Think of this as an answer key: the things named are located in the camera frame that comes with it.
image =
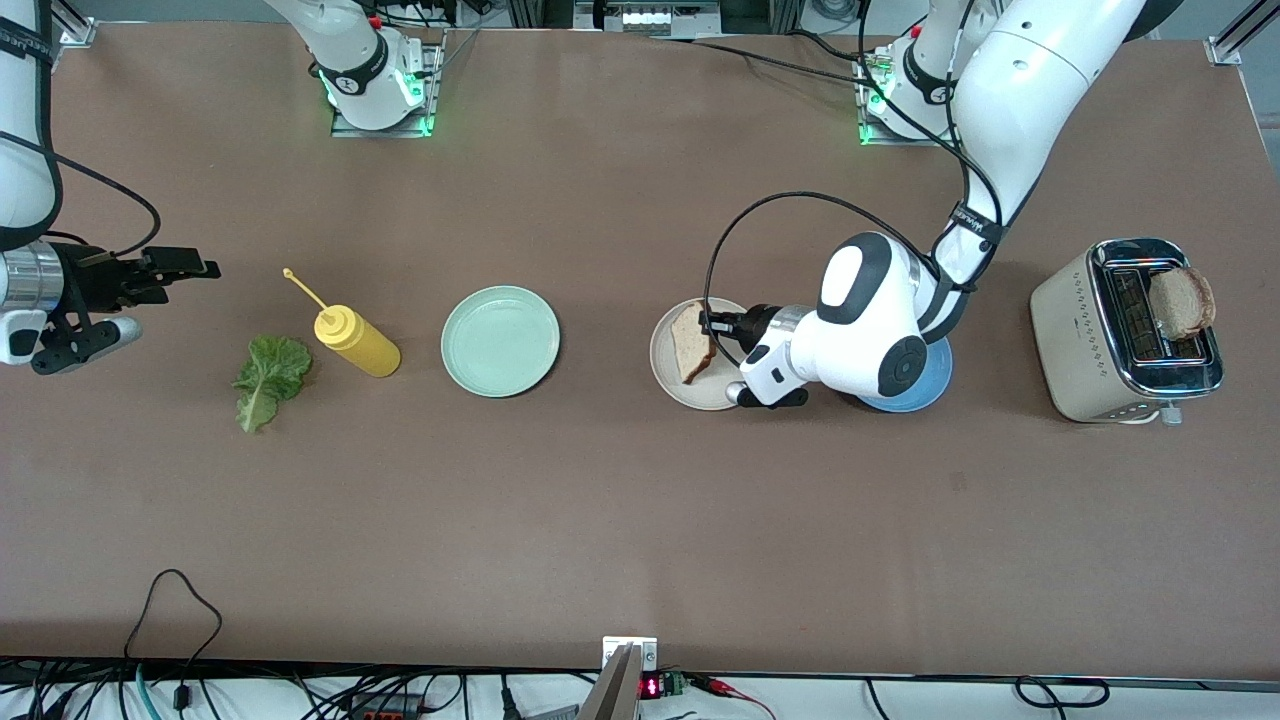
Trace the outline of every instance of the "yellow squeeze bottle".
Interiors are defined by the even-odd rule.
[[[293,284],[320,305],[321,310],[315,322],[316,340],[325,343],[329,350],[375,378],[385,378],[399,368],[399,348],[361,318],[360,313],[346,305],[325,305],[288,268],[284,269],[284,277],[293,281]]]

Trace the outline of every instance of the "table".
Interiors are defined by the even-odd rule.
[[[799,38],[742,46],[841,70]],[[108,26],[54,82],[63,152],[161,208],[161,242],[225,277],[137,313],[142,342],[0,383],[0,653],[118,655],[150,578],[184,569],[234,659],[563,665],[655,634],[695,669],[1280,679],[1280,191],[1235,69],[1124,47],[951,336],[948,393],[910,416],[815,389],[703,414],[646,360],[753,200],[832,192],[928,242],[959,197],[936,149],[863,147],[847,86],[678,42],[486,32],[436,136],[330,140],[284,26]],[[59,227],[123,246],[145,217],[68,174]],[[869,229],[774,204],[717,292],[813,302]],[[1172,430],[1053,410],[1032,290],[1088,245],[1153,234],[1215,284],[1221,392]],[[389,379],[317,345],[260,436],[229,383],[257,333],[307,337],[292,266],[404,352]],[[538,388],[445,374],[439,332],[489,284],[563,328]],[[177,583],[137,655],[210,620]]]

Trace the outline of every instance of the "bread slice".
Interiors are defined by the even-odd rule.
[[[1192,337],[1212,325],[1217,315],[1208,281],[1193,268],[1176,268],[1151,278],[1147,299],[1169,340]]]
[[[701,302],[690,302],[671,323],[671,340],[676,342],[676,368],[685,384],[694,382],[698,373],[705,370],[716,357],[716,342],[703,334],[703,324],[698,322]]]

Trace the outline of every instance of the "toaster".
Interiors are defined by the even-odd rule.
[[[1100,242],[1032,292],[1048,392],[1079,423],[1181,423],[1181,401],[1222,384],[1212,328],[1169,340],[1151,311],[1151,278],[1189,263],[1153,237]]]

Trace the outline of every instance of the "beige plate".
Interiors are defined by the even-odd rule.
[[[728,387],[728,383],[741,380],[742,373],[726,360],[722,352],[717,351],[712,364],[698,373],[694,382],[687,386],[681,382],[680,369],[676,368],[676,341],[671,337],[671,323],[676,320],[676,315],[686,305],[690,302],[700,305],[701,301],[701,297],[686,300],[667,311],[662,320],[658,320],[658,327],[653,329],[653,337],[649,340],[649,365],[653,366],[653,377],[658,378],[662,389],[681,404],[696,410],[728,410],[733,407],[733,404],[724,397],[724,388]],[[717,313],[746,313],[746,307],[719,297],[712,297],[710,304],[712,310]],[[721,342],[735,359],[742,359],[742,351],[736,342],[724,340]]]

